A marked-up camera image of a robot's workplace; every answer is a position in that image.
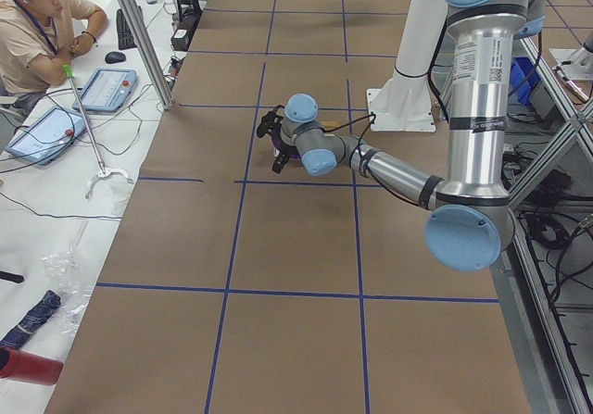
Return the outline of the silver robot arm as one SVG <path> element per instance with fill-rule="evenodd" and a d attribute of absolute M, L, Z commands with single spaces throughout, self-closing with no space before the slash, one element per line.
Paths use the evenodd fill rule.
<path fill-rule="evenodd" d="M 537 34 L 545 0 L 410 0 L 392 77 L 367 93 L 368 128 L 432 132 L 432 66 L 445 37 L 453 65 L 441 109 L 448 125 L 448 173 L 440 177 L 319 122 L 308 94 L 291 96 L 266 114 L 258 137 L 270 137 L 280 172 L 298 159 L 319 177 L 345 165 L 400 199 L 430 211 L 424 236 L 430 253 L 454 270 L 491 266 L 509 245 L 513 224 L 502 184 L 513 44 Z"/>

